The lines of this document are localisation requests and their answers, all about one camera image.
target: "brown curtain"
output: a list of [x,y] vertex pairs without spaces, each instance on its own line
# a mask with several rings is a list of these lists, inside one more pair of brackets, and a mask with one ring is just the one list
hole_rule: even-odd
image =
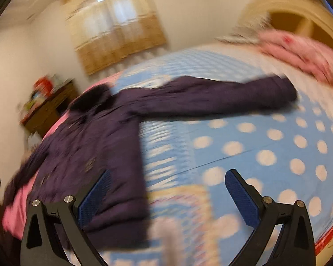
[[88,75],[166,43],[152,0],[61,0]]

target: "headboard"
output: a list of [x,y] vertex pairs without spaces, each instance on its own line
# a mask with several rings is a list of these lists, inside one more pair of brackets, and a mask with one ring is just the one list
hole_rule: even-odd
[[313,0],[254,0],[246,6],[239,24],[269,13],[271,25],[311,37],[333,49],[333,15]]

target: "jacket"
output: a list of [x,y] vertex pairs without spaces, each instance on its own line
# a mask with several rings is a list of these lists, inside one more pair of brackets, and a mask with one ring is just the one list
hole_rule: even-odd
[[74,195],[109,169],[112,188],[84,231],[97,248],[135,245],[146,239],[149,217],[139,144],[141,121],[279,109],[296,98],[292,83],[278,76],[245,84],[182,76],[159,88],[124,89],[115,95],[106,85],[96,86],[71,103],[67,120],[15,174],[6,188],[4,206],[13,202],[38,168],[27,210],[35,199],[49,203]]

